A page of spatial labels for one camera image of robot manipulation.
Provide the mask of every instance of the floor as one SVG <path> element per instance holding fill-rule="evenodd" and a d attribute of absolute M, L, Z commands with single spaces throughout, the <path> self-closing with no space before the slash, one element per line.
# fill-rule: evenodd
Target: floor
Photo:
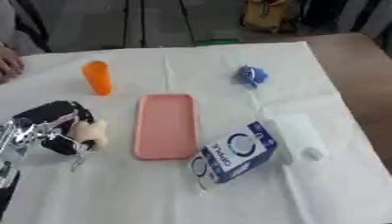
<path fill-rule="evenodd" d="M 49 44 L 54 52 L 140 47 L 140 0 L 32 1 L 50 32 Z M 243 1 L 183 1 L 188 9 L 195 40 L 270 41 L 277 37 L 276 34 L 267 32 L 248 31 L 241 26 Z M 147 47 L 192 45 L 179 0 L 144 2 Z M 123 9 L 126 4 L 129 4 L 129 12 L 127 27 L 124 29 L 126 23 Z"/>

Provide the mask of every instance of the box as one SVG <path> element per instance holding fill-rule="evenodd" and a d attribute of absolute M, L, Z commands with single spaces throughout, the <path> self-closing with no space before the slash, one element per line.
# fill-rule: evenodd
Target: box
<path fill-rule="evenodd" d="M 225 183 L 266 162 L 276 148 L 271 134 L 259 122 L 252 122 L 204 146 L 189 166 L 202 182 Z"/>

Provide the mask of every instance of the person's hand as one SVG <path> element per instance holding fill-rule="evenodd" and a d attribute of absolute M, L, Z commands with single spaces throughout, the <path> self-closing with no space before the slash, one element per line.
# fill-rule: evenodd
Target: person's hand
<path fill-rule="evenodd" d="M 0 42 L 0 84 L 23 72 L 24 64 L 18 54 Z"/>

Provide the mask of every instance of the blue object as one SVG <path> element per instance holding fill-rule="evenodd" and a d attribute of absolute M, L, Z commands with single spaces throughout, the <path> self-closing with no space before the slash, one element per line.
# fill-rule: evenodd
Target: blue object
<path fill-rule="evenodd" d="M 245 85 L 257 88 L 257 85 L 264 82 L 268 75 L 258 67 L 242 66 L 237 73 L 238 80 Z"/>

